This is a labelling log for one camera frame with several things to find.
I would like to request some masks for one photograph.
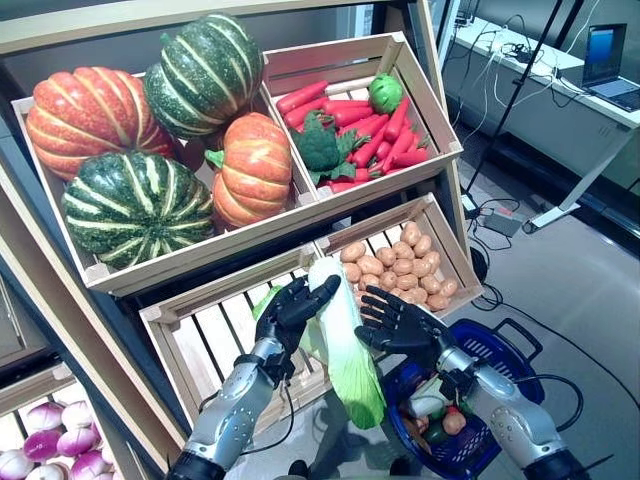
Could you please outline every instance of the potato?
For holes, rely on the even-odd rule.
[[[396,252],[390,247],[382,247],[376,251],[376,258],[380,260],[385,267],[391,267],[396,261]]]
[[[396,280],[396,286],[400,290],[411,290],[418,286],[418,277],[416,277],[413,273],[409,273],[408,275],[400,275]]]
[[[416,257],[422,258],[429,250],[431,250],[431,237],[427,234],[422,234],[418,243],[413,246],[413,252]]]
[[[416,258],[416,254],[413,253],[413,249],[404,242],[396,242],[391,248],[396,253],[396,258],[406,258],[409,260]]]
[[[356,261],[356,265],[360,267],[362,273],[371,273],[372,275],[380,276],[384,272],[384,265],[376,257],[371,255],[364,255]]]
[[[362,270],[355,263],[343,263],[344,273],[347,275],[347,280],[351,283],[358,283],[362,276]]]
[[[458,282],[454,278],[445,278],[442,281],[442,288],[440,289],[440,295],[450,297],[458,291]]]
[[[449,306],[449,297],[445,297],[439,293],[430,295],[429,298],[427,298],[427,305],[429,305],[429,308],[433,312],[444,310]]]
[[[431,264],[427,263],[422,258],[413,259],[413,269],[411,271],[416,277],[426,277],[431,273]]]
[[[364,275],[362,275],[362,277],[360,277],[360,283],[358,284],[358,287],[360,287],[360,290],[366,291],[367,285],[373,285],[374,287],[379,287],[380,279],[376,275],[373,275],[371,273],[365,273]]]
[[[364,246],[362,242],[352,243],[351,245],[347,245],[340,252],[340,261],[342,263],[354,263],[358,260],[364,252],[367,251],[367,247]]]
[[[430,273],[436,273],[438,268],[440,267],[440,254],[438,252],[429,252],[424,257],[423,260],[429,264],[431,264]]]
[[[402,292],[399,295],[399,297],[400,297],[400,300],[404,300],[405,302],[410,303],[411,305],[416,303],[416,299],[410,292]]]
[[[390,292],[396,286],[398,276],[393,272],[384,272],[380,275],[380,288]]]
[[[396,263],[393,264],[392,270],[397,275],[406,275],[413,271],[413,261],[401,258],[400,260],[396,260]]]
[[[416,303],[426,303],[428,295],[424,288],[414,287],[409,290],[409,293],[416,299]]]
[[[404,226],[404,229],[402,230],[402,235],[400,235],[400,240],[402,240],[410,247],[413,247],[416,243],[418,243],[421,235],[422,232],[420,231],[420,228],[418,227],[418,224],[416,222],[407,222],[407,224]]]

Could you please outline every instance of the kabocha squash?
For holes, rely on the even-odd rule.
[[[234,120],[224,136],[224,152],[207,151],[206,157],[220,168],[213,199],[226,222],[242,227],[282,211],[291,182],[291,149],[269,117],[250,113]]]
[[[211,193],[185,166],[142,152],[87,160],[62,197],[69,232],[115,268],[206,239]]]
[[[262,53],[235,18],[211,13],[165,38],[144,87],[153,114],[174,135],[214,132],[257,92]]]
[[[171,155],[169,136],[144,98],[142,80],[103,67],[58,72],[33,91],[27,133],[40,161],[70,180],[89,157],[137,149]]]

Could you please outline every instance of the purple onion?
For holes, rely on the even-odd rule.
[[[33,430],[53,430],[62,424],[64,408],[54,402],[46,402],[27,413],[27,424]]]
[[[43,430],[36,432],[24,441],[22,450],[29,460],[45,462],[58,454],[58,430]]]
[[[92,450],[78,457],[71,467],[71,477],[73,480],[93,480],[107,470],[109,465],[102,460],[100,452]]]
[[[65,457],[75,457],[88,452],[98,442],[98,437],[88,428],[76,428],[62,435],[57,443],[58,453]]]

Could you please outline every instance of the black stand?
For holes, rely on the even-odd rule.
[[[478,173],[480,173],[480,169],[482,168],[484,163],[487,161],[487,158],[489,156],[489,152],[491,152],[491,150],[495,146],[495,144],[496,144],[496,142],[498,140],[498,136],[500,135],[500,132],[502,131],[502,127],[504,126],[505,122],[507,121],[507,118],[509,118],[509,115],[511,114],[511,109],[513,108],[513,104],[516,102],[516,100],[518,98],[518,95],[520,94],[520,90],[522,90],[522,87],[524,85],[524,82],[529,77],[529,73],[531,72],[531,68],[533,67],[533,64],[535,63],[536,58],[538,57],[538,53],[540,52],[540,48],[542,47],[542,44],[547,39],[547,35],[549,34],[549,29],[551,28],[551,25],[553,24],[554,20],[556,19],[556,16],[558,15],[558,10],[560,10],[560,6],[561,5],[562,5],[562,0],[556,0],[556,4],[554,5],[553,10],[551,11],[551,15],[549,16],[549,20],[547,20],[547,24],[544,26],[544,30],[542,31],[542,34],[540,35],[540,39],[538,40],[538,44],[536,45],[536,48],[533,50],[533,53],[531,54],[531,59],[529,60],[529,63],[527,63],[527,68],[525,68],[524,73],[522,74],[522,76],[519,79],[513,81],[513,83],[516,84],[516,88],[513,91],[513,94],[511,94],[511,99],[509,100],[509,104],[507,105],[507,108],[505,109],[504,113],[502,114],[502,118],[500,119],[500,123],[498,123],[498,126],[496,127],[495,131],[493,132],[493,135],[491,136],[491,139],[489,140],[489,145],[487,145],[487,147],[485,148],[484,152],[482,152],[482,157],[480,158],[480,163],[476,167],[476,170],[473,173],[473,176],[471,177],[471,180],[469,180],[469,184],[467,185],[467,188],[465,189],[465,191],[466,191],[466,193],[467,193],[467,195],[469,197],[471,197],[471,194],[469,193],[469,190],[471,190],[471,186],[473,185],[473,182],[476,181],[476,178],[478,177]]]

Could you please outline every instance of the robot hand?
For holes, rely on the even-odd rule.
[[[360,311],[365,326],[355,330],[366,345],[384,352],[404,353],[429,370],[435,369],[442,352],[456,345],[447,327],[430,312],[371,285],[367,292],[378,298],[362,297],[365,305]]]
[[[262,338],[275,338],[287,354],[296,351],[307,320],[318,313],[340,286],[340,277],[331,275],[311,292],[306,280],[306,277],[294,280],[273,297],[258,319],[256,342]]]

